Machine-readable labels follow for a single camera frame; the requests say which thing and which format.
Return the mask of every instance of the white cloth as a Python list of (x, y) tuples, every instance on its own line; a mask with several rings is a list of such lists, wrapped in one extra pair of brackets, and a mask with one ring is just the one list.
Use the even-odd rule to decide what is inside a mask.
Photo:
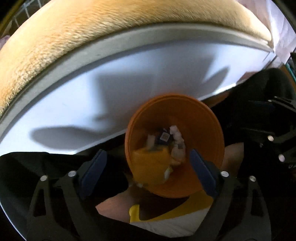
[(6, 35), (5, 37), (3, 37), (2, 39), (0, 39), (0, 50), (2, 49), (2, 47), (4, 46), (4, 44), (8, 41), (8, 39), (10, 38), (9, 35)]
[(169, 238), (191, 236), (198, 229), (210, 207), (184, 216), (151, 222), (132, 222), (131, 225)]
[(271, 46), (283, 63), (296, 48), (296, 33), (272, 0), (237, 0), (244, 5), (270, 30)]

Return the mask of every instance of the yellow object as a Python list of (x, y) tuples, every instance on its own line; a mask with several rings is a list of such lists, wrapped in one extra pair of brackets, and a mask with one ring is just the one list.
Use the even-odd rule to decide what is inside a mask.
[(165, 182), (165, 171), (170, 167), (168, 147), (156, 151), (141, 148), (133, 152), (133, 178), (144, 185), (159, 185)]
[(152, 218), (150, 220), (141, 221), (139, 218), (140, 213), (140, 205), (134, 205), (130, 208), (129, 214), (130, 214), (130, 223), (132, 222), (154, 222), (154, 221), (160, 221), (165, 219), (171, 219), (180, 217), (186, 214), (190, 214), (193, 212), (197, 212), (199, 210), (203, 210), (205, 208), (208, 208), (213, 203), (213, 198), (208, 196), (205, 191), (199, 191), (194, 194), (192, 194), (187, 201), (185, 201), (183, 204), (181, 204), (179, 207), (176, 207), (175, 209), (160, 215), (156, 218)]
[(52, 0), (1, 49), (0, 116), (34, 77), (66, 53), (108, 34), (157, 23), (210, 23), (271, 40), (267, 27), (236, 0)]

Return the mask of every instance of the small label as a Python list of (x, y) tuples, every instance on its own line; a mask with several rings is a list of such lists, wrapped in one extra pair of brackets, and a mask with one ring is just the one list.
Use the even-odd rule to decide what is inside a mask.
[(170, 134), (163, 132), (163, 134), (161, 135), (161, 137), (159, 139), (167, 142), (169, 138), (170, 138)]

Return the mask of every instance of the orange bowl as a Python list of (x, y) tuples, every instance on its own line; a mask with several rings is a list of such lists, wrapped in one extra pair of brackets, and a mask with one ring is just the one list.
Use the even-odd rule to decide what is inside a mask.
[(155, 97), (132, 116), (125, 137), (125, 153), (130, 169), (134, 150), (145, 146), (148, 134), (176, 125), (186, 145), (185, 164), (174, 168), (161, 185), (145, 188), (167, 198), (182, 198), (202, 190), (202, 185), (189, 162), (189, 152), (196, 149), (205, 160), (220, 168), (224, 156), (224, 138), (218, 119), (204, 103), (178, 94)]

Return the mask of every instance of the pink fabric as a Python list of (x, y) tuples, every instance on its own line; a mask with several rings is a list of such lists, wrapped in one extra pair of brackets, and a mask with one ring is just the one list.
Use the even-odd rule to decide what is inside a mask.
[(0, 50), (2, 49), (2, 47), (8, 41), (9, 38), (10, 38), (10, 36), (9, 35), (6, 35), (2, 39), (0, 39)]

